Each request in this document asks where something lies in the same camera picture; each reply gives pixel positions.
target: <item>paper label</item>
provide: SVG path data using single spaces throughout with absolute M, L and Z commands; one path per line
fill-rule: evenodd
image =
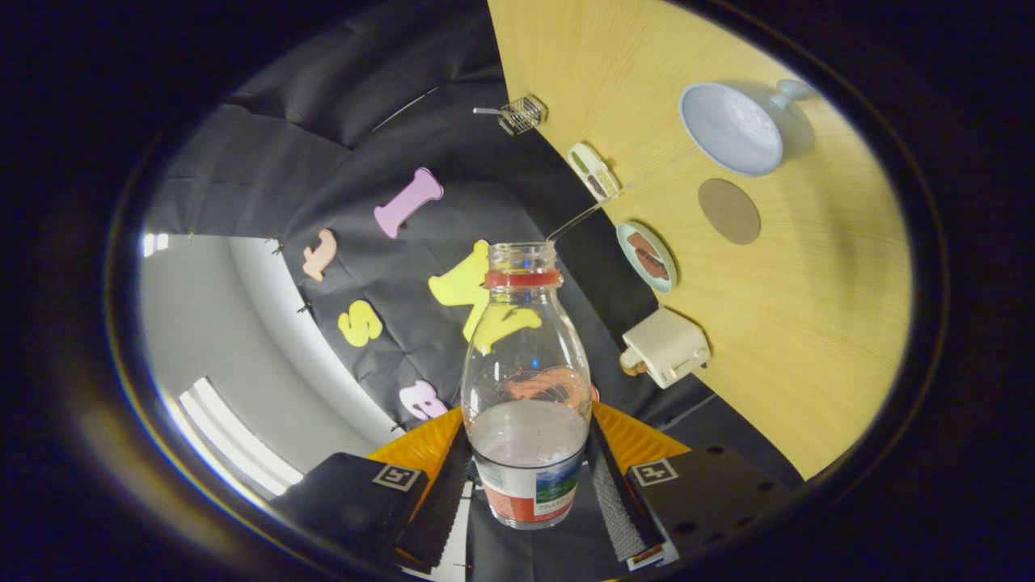
M 510 467 L 474 453 L 493 510 L 514 521 L 539 522 L 563 514 L 575 497 L 582 452 L 545 467 Z

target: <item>yellow foam letter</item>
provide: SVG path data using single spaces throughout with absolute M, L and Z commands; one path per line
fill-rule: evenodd
M 374 313 L 374 308 L 366 301 L 353 301 L 349 305 L 349 313 L 343 313 L 337 318 L 337 328 L 345 336 L 345 341 L 357 348 L 366 345 L 366 342 L 381 336 L 384 325 Z
M 492 304 L 485 310 L 481 324 L 474 336 L 474 347 L 481 355 L 493 353 L 493 344 L 525 327 L 542 325 L 539 315 L 532 310 L 514 305 Z
M 449 272 L 427 280 L 432 295 L 443 305 L 472 305 L 471 315 L 464 324 L 464 339 L 471 341 L 474 327 L 481 319 L 481 313 L 489 304 L 489 290 L 485 273 L 489 272 L 489 243 L 479 240 L 474 243 L 474 250 Z

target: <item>red bottle ring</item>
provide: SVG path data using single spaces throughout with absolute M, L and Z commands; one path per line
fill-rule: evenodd
M 561 282 L 561 271 L 505 273 L 491 270 L 485 273 L 485 288 L 493 287 L 545 287 Z

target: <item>round coaster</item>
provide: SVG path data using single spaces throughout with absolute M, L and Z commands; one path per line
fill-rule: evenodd
M 698 202 L 708 222 L 730 242 L 748 244 L 759 237 L 759 211 L 736 185 L 718 178 L 705 180 L 698 190 Z

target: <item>yellow wooden surface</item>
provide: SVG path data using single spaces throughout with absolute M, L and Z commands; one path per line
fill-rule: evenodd
M 816 474 L 878 412 L 910 323 L 905 228 L 863 140 L 814 97 L 799 103 L 816 133 L 810 152 L 767 176 L 734 174 L 690 151 L 679 95 L 706 81 L 798 79 L 779 62 L 660 0 L 489 4 L 510 97 L 545 104 L 538 129 L 558 152 L 585 141 L 623 184 L 635 182 L 605 211 L 671 249 L 680 281 L 658 300 L 705 329 L 713 359 L 698 376 L 803 477 Z M 698 187 L 709 178 L 755 202 L 753 243 L 730 243 L 705 219 Z

